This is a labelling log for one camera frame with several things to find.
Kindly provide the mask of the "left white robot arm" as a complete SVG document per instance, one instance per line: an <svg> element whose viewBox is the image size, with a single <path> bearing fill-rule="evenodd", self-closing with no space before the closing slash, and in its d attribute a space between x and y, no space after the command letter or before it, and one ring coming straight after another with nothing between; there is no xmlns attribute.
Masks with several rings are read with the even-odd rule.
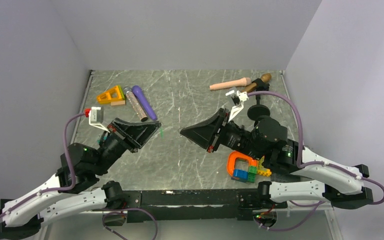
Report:
<svg viewBox="0 0 384 240"><path fill-rule="evenodd" d="M104 128L98 148L66 145L61 167L46 182L17 199L0 199L0 240L34 236L42 227L84 211L137 208L140 194L124 192L116 181L91 187L125 152L138 152L160 127L159 121L115 118Z"/></svg>

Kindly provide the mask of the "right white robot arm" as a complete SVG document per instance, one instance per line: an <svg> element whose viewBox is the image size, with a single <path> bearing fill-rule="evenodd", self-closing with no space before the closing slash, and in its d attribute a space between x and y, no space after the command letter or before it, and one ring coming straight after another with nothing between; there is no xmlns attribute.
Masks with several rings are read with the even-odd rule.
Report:
<svg viewBox="0 0 384 240"><path fill-rule="evenodd" d="M212 117L182 128L180 134L207 152L219 146L262 160L275 174L305 177L306 181L258 184L256 203L262 208L287 201L322 201L340 209L354 210L374 203L373 192L363 180L369 175L364 164L343 166L317 155L289 139L288 129L271 118L268 110L254 114L251 131L230 120L230 112L219 109Z"/></svg>

